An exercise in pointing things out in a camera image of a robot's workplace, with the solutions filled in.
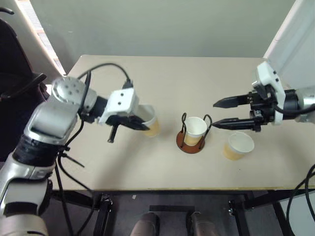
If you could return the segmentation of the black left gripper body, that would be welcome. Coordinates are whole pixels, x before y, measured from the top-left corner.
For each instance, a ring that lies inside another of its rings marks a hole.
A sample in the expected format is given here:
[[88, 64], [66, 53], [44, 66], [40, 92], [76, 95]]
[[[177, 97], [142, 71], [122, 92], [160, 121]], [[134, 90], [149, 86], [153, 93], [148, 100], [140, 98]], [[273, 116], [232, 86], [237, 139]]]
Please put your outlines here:
[[110, 116], [106, 124], [114, 126], [114, 125], [123, 125], [128, 128], [137, 128], [138, 123], [136, 122], [135, 116], [118, 116], [113, 115]]

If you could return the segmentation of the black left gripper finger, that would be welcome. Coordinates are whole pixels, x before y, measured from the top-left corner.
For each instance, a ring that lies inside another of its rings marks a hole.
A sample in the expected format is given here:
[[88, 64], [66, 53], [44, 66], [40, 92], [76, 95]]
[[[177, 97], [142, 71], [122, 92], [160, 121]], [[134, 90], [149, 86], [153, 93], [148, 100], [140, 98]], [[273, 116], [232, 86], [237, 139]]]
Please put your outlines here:
[[118, 127], [119, 127], [118, 124], [115, 124], [115, 125], [112, 126], [111, 132], [110, 132], [110, 136], [109, 136], [109, 138], [107, 140], [108, 143], [113, 143], [114, 142], [114, 139], [115, 139]]
[[127, 117], [126, 127], [133, 130], [141, 130], [141, 131], [149, 130], [149, 127], [144, 124], [144, 120], [137, 116]]

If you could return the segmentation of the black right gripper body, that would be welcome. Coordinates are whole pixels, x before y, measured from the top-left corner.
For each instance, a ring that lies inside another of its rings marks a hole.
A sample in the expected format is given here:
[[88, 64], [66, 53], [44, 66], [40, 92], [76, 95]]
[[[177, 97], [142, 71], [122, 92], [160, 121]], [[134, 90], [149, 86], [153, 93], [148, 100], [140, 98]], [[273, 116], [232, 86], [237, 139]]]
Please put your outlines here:
[[262, 125], [267, 125], [275, 119], [275, 110], [273, 104], [276, 102], [275, 90], [271, 85], [266, 85], [264, 88], [259, 88], [261, 94], [256, 90], [249, 92], [248, 102], [251, 107], [250, 119], [254, 120], [252, 131], [260, 132]]

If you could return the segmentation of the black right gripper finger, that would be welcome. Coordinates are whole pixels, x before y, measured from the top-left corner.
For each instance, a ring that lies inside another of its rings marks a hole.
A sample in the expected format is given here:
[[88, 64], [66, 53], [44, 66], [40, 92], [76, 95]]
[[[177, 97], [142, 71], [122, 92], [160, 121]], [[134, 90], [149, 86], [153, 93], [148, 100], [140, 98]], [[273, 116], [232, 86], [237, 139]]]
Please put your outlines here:
[[226, 130], [246, 130], [254, 128], [253, 119], [225, 118], [212, 123], [213, 127]]
[[238, 96], [232, 96], [232, 97], [226, 97], [223, 99], [220, 99], [216, 103], [213, 104], [213, 107], [218, 108], [235, 108], [241, 105], [249, 104], [249, 98], [248, 95], [238, 95]]

